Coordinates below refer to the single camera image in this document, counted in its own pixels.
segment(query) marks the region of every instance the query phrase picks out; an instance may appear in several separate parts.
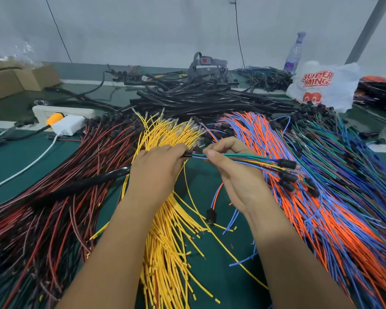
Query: black cable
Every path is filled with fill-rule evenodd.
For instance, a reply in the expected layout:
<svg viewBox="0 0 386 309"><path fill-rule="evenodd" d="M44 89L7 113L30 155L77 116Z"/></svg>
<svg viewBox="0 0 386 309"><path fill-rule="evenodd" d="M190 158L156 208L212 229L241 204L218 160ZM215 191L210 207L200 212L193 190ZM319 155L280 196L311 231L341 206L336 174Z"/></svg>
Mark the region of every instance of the black cable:
<svg viewBox="0 0 386 309"><path fill-rule="evenodd" d="M69 60L70 60L70 62L72 63L72 59L70 58L69 52L67 51L66 45L64 44L62 35L60 34L59 27L57 26L56 20L54 19L53 13L52 13L52 11L51 11L50 5L48 4L47 0L46 0L46 3L47 3L47 6L48 6L48 9L50 10L50 14L51 14L51 16L52 16L52 18L53 18L54 24L56 25L57 32L59 33L60 39L62 40L63 46L65 47L67 56L69 57Z"/></svg>
<svg viewBox="0 0 386 309"><path fill-rule="evenodd" d="M237 23L237 2L236 2L236 0L235 0L235 12L236 12L237 40L239 41L239 48L240 48L240 54L242 55L243 67L246 68L246 65L244 64L244 58L243 58L243 53L242 53L242 46L240 45L239 24Z"/></svg>
<svg viewBox="0 0 386 309"><path fill-rule="evenodd" d="M35 132L31 132L29 134L26 134L26 135L23 135L21 137L18 137L18 138L4 138L6 141L18 141L18 140L24 140L24 139L27 139L27 138L30 138L36 134L39 134L41 132L43 132L44 130L47 130L50 128L50 125L46 125L45 127L39 129L39 130L36 130Z"/></svg>

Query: power strip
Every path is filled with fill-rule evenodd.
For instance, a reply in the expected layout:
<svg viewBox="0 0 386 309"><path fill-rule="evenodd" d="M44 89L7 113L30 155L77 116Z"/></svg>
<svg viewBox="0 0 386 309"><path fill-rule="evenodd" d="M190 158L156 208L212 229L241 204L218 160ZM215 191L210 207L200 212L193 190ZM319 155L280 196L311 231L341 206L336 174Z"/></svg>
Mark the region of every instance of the power strip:
<svg viewBox="0 0 386 309"><path fill-rule="evenodd" d="M54 113L62 113L65 116L75 115L83 116L85 118L93 118L96 116L94 109L88 108L70 108L70 107L58 107L58 106L44 106L36 105L33 106L33 113L35 114L40 125L46 125L47 119L50 118Z"/></svg>

